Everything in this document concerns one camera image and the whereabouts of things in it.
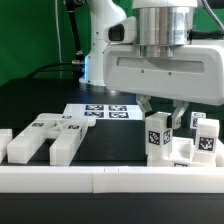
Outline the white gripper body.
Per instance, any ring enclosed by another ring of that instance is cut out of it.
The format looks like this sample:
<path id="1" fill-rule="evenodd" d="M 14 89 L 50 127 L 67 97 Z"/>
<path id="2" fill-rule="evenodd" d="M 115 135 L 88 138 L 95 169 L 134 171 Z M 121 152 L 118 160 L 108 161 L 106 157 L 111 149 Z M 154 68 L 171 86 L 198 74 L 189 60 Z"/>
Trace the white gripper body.
<path id="1" fill-rule="evenodd" d="M 224 45 L 184 45 L 166 59 L 113 44 L 104 52 L 103 75 L 112 90 L 219 106 L 224 104 Z"/>

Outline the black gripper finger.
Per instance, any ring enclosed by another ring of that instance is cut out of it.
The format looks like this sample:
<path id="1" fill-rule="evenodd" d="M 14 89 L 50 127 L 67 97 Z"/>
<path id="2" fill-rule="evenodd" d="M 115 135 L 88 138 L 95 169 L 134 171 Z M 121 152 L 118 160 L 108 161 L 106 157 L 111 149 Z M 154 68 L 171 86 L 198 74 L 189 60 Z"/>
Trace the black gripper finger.
<path id="1" fill-rule="evenodd" d="M 172 128 L 178 129 L 181 127 L 181 118 L 187 110 L 189 103 L 181 100 L 174 100 L 173 106 L 175 107 L 174 112 L 172 113 Z"/>
<path id="2" fill-rule="evenodd" d="M 141 95 L 141 94 L 136 95 L 136 102 L 140 110 L 142 111 L 142 119 L 145 119 L 152 111 L 150 99 L 151 99 L 150 96 Z"/>

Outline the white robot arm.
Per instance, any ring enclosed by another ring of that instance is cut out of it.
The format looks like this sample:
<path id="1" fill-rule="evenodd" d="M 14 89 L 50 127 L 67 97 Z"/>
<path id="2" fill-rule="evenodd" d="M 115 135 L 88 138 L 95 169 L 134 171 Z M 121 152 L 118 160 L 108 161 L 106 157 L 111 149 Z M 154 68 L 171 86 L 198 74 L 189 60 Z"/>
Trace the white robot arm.
<path id="1" fill-rule="evenodd" d="M 74 12 L 90 7 L 90 84 L 135 94 L 145 115 L 152 97 L 172 99 L 174 129 L 191 102 L 224 104 L 224 23 L 208 0 L 132 0 L 130 17 L 112 0 L 64 1 L 76 46 Z"/>

